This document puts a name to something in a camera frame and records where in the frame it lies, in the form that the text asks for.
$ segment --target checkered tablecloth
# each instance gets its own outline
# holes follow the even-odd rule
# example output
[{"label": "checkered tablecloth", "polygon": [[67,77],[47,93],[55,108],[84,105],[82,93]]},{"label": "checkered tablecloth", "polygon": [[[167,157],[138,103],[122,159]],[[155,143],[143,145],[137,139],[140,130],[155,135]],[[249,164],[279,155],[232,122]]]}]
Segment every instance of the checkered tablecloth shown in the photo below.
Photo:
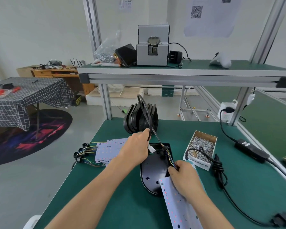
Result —
[{"label": "checkered tablecloth", "polygon": [[0,98],[0,127],[30,128],[27,106],[46,103],[56,108],[71,106],[74,93],[62,78],[11,77],[0,84],[13,83],[21,90]]}]

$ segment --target electrical outlet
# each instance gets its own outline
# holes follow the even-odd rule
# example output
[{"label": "electrical outlet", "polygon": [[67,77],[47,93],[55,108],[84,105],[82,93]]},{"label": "electrical outlet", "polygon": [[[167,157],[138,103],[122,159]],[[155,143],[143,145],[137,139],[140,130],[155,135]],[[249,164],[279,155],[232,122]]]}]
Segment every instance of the electrical outlet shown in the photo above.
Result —
[{"label": "electrical outlet", "polygon": [[[220,106],[220,108],[219,108],[217,117],[220,118],[220,115],[219,115],[219,114],[220,114],[220,112],[221,112],[222,109],[225,109],[226,107],[232,107],[232,108],[235,109],[235,108],[236,108],[236,105],[237,105],[237,101],[236,101],[236,103],[230,103],[230,102],[221,103],[221,106]],[[231,118],[232,118],[232,115],[233,115],[233,113],[226,113],[225,111],[223,111],[223,112],[221,113],[221,121],[222,121],[222,122],[227,122],[227,123],[229,123],[230,120],[231,120]]]}]

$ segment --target round rug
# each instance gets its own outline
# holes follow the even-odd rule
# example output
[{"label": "round rug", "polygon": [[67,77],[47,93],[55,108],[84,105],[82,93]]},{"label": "round rug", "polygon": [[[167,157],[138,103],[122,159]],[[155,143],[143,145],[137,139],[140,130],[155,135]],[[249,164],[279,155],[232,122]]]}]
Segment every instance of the round rug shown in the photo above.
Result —
[{"label": "round rug", "polygon": [[59,109],[40,110],[39,134],[36,140],[36,114],[31,116],[29,131],[8,128],[0,134],[0,165],[37,152],[61,137],[72,123],[72,116]]}]

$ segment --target wooden drawer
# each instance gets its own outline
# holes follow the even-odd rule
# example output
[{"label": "wooden drawer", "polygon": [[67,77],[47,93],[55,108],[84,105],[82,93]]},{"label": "wooden drawer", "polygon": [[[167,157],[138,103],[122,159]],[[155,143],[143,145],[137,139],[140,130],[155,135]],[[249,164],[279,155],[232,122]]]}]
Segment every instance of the wooden drawer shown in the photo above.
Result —
[{"label": "wooden drawer", "polygon": [[51,77],[52,78],[52,72],[50,70],[49,71],[35,70],[34,75],[35,75],[35,77]]}]

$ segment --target plastic bag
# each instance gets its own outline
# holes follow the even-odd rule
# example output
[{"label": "plastic bag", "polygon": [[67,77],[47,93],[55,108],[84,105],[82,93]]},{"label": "plastic bag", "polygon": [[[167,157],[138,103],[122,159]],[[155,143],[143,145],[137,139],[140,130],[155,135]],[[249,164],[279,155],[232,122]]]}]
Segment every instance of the plastic bag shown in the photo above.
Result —
[{"label": "plastic bag", "polygon": [[106,63],[113,63],[115,61],[114,50],[119,48],[122,31],[118,30],[114,38],[106,38],[104,42],[93,53],[96,57]]}]

